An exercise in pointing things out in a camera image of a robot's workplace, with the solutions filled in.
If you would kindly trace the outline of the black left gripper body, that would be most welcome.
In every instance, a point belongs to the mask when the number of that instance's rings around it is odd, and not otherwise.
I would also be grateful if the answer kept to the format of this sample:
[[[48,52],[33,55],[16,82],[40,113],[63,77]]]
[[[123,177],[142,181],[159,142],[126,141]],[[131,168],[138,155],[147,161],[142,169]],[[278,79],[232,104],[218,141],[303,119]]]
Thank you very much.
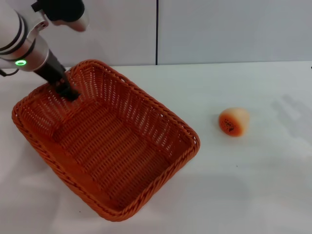
[[[44,64],[35,73],[46,80],[56,92],[70,92],[71,86],[65,74],[65,68],[49,50]]]

